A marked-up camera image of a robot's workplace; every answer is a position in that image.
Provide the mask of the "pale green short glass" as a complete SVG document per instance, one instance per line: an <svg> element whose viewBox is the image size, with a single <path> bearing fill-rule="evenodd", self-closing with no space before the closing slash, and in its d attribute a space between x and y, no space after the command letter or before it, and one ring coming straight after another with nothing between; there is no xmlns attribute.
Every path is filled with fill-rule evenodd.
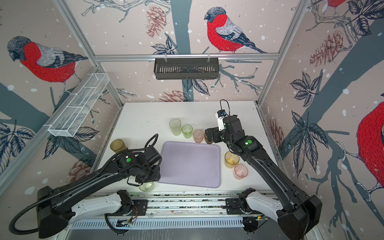
<svg viewBox="0 0 384 240"><path fill-rule="evenodd" d="M143 183L142 185L140 185L139 189L142 192L148 193L148 192L151 192L154 189L154 187L155 187L154 182L147 182L147 183Z"/></svg>

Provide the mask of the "pink faceted glass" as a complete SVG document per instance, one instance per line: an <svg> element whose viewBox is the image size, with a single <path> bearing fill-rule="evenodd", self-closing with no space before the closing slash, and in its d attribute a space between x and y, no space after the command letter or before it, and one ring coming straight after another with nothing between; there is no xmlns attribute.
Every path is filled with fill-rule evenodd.
<svg viewBox="0 0 384 240"><path fill-rule="evenodd" d="M246 178L249 174L248 168L243 164L237 164L234 167L234 177L237 180L242 180Z"/></svg>

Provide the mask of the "olive amber textured glass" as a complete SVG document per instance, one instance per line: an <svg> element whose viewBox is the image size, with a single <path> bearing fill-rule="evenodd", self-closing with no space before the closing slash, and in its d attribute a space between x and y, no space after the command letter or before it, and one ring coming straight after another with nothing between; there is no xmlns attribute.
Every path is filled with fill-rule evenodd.
<svg viewBox="0 0 384 240"><path fill-rule="evenodd" d="M116 139L111 142L110 149L115 153L119 153L126 150L127 147L122 139Z"/></svg>

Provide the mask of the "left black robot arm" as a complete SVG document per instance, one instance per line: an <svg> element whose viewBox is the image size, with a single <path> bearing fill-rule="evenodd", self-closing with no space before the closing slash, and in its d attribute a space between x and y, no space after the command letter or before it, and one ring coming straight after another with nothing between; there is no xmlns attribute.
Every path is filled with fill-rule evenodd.
<svg viewBox="0 0 384 240"><path fill-rule="evenodd" d="M39 238L52 237L69 224L95 215L137 215L137 207L126 190L88 201L86 198L115 182L135 177L134 186L160 179L162 157L154 148L143 153L128 150L113 155L105 165L73 183L38 190L37 220Z"/></svg>

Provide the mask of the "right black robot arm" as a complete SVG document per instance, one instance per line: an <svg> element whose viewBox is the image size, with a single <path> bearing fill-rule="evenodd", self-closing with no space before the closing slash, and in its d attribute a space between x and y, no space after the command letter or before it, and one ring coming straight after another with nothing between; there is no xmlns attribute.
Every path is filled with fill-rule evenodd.
<svg viewBox="0 0 384 240"><path fill-rule="evenodd" d="M274 163L263 145L253 136L247 136L236 115L224 110L215 114L218 126L207 129L214 143L223 142L229 151L248 163L264 179L277 200L248 188L239 195L240 208L245 213L260 212L276 221L291 240L301 240L320 221L321 200L309 196L296 186Z"/></svg>

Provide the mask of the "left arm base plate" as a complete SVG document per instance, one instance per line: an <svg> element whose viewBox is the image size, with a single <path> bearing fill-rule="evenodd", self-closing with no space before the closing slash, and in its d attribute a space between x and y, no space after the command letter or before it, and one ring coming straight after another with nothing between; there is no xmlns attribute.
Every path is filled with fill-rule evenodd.
<svg viewBox="0 0 384 240"><path fill-rule="evenodd" d="M124 204L108 217L122 217L122 216L145 216L148 208L148 200L131 200L128 204Z"/></svg>

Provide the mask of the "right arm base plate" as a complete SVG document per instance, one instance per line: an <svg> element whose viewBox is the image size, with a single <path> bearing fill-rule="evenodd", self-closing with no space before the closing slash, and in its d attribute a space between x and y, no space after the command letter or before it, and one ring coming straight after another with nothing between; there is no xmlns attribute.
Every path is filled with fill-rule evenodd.
<svg viewBox="0 0 384 240"><path fill-rule="evenodd" d="M264 215L258 211L246 211L241 208L239 199L225 199L223 209L227 211L228 215Z"/></svg>

